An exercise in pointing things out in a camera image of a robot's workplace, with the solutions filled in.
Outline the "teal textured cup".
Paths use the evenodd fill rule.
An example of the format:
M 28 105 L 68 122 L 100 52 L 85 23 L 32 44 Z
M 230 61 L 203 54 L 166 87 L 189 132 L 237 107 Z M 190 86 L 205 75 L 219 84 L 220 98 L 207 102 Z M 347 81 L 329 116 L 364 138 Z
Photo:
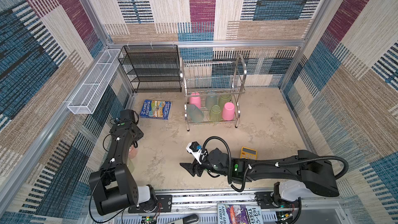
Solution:
M 187 106 L 187 112 L 193 123 L 201 123 L 204 119 L 203 112 L 194 104 Z

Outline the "green translucent cup front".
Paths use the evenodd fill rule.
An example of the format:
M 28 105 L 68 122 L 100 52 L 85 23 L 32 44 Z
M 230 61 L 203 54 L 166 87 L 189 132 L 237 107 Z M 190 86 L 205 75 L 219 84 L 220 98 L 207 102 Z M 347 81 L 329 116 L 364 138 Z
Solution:
M 208 120 L 210 122 L 220 122 L 222 119 L 221 112 L 222 109 L 220 108 L 220 106 L 217 104 L 214 105 L 209 111 Z

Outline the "green translucent cup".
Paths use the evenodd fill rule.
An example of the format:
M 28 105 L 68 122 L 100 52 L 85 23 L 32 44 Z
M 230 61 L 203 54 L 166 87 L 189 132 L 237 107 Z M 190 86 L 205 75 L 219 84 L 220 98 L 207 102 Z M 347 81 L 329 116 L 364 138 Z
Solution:
M 221 95 L 220 98 L 219 98 L 218 105 L 219 105 L 220 108 L 223 110 L 225 104 L 231 102 L 231 100 L 232 100 L 232 97 L 231 97 L 230 94 L 223 94 L 223 95 Z
M 210 122 L 220 122 L 222 119 L 221 112 L 222 109 L 220 108 L 220 106 L 217 104 L 214 105 L 209 111 L 208 120 Z

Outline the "pale green cup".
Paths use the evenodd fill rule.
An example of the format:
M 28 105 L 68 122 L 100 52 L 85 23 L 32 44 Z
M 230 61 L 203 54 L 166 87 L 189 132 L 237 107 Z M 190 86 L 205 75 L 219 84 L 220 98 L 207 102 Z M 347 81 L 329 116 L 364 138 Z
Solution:
M 131 159 L 128 159 L 126 164 L 127 164 L 127 167 L 129 169 L 130 173 L 133 173 L 135 170 L 135 166 L 134 166 L 133 162 L 131 161 Z

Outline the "clear pink cup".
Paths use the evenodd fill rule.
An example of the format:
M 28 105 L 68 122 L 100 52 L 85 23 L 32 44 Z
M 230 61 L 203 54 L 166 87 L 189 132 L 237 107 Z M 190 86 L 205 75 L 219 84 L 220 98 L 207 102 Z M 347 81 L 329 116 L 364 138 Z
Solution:
M 129 149 L 128 158 L 134 159 L 136 157 L 137 153 L 138 153 L 138 149 L 135 148 L 134 146 L 131 146 Z

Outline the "teal translucent cup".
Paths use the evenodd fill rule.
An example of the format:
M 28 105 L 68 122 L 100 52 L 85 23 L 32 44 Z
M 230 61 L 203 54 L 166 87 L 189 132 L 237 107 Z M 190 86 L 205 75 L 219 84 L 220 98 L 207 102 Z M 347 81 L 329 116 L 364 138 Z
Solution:
M 205 99 L 205 107 L 207 110 L 211 110 L 214 105 L 218 104 L 218 97 L 216 95 L 208 95 Z

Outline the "silver wire dish rack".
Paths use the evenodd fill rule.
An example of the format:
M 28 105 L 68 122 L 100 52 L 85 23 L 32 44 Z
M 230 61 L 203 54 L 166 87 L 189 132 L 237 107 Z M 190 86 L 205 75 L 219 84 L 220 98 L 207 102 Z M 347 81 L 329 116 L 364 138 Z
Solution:
M 186 130 L 190 131 L 191 125 L 196 125 L 188 114 L 188 104 L 192 97 L 201 99 L 200 110 L 204 113 L 204 119 L 199 124 L 212 124 L 208 120 L 210 110 L 205 106 L 208 96 L 230 96 L 234 104 L 234 116 L 232 120 L 220 120 L 219 123 L 233 123 L 237 128 L 241 111 L 239 97 L 245 93 L 247 78 L 247 66 L 244 57 L 237 54 L 235 59 L 218 59 L 215 61 L 182 61 L 180 80 L 184 94 L 184 120 Z

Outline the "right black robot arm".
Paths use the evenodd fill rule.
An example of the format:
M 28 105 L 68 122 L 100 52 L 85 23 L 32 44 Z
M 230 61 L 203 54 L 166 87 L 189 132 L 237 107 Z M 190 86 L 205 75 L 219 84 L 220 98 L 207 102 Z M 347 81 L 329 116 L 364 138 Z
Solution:
M 203 145 L 191 142 L 187 152 L 194 156 L 194 161 L 180 166 L 191 176 L 200 177 L 204 171 L 212 178 L 225 176 L 237 192 L 244 191 L 247 182 L 289 179 L 302 182 L 315 195 L 338 197 L 336 181 L 349 169 L 344 158 L 318 156 L 308 150 L 299 150 L 295 156 L 274 160 L 234 158 L 228 143 L 219 136 L 209 137 Z

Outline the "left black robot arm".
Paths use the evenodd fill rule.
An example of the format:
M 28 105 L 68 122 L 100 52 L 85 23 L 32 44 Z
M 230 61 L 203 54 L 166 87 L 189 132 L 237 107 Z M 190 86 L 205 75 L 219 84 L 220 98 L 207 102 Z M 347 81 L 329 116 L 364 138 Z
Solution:
M 138 186 L 126 164 L 129 149 L 137 147 L 144 136 L 138 119 L 133 110 L 120 112 L 109 132 L 111 142 L 105 162 L 89 177 L 92 199 L 101 216 L 152 201 L 150 186 Z

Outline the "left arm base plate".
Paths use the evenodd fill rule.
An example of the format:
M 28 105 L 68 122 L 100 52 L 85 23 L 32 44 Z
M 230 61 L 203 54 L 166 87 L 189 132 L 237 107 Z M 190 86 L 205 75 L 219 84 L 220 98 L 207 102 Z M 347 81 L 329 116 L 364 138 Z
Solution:
M 154 214 L 160 208 L 161 213 L 170 213 L 172 211 L 173 196 L 159 195 L 157 196 L 157 203 L 152 207 L 132 206 L 128 209 L 129 214 Z

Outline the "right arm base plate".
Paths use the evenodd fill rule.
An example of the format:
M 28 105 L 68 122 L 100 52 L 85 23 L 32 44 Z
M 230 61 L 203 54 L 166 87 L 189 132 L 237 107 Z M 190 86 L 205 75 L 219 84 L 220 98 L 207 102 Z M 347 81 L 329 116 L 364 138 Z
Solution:
M 255 201 L 262 209 L 268 208 L 299 208 L 300 201 L 297 199 L 293 202 L 284 200 L 279 193 L 272 191 L 261 191 L 255 193 Z

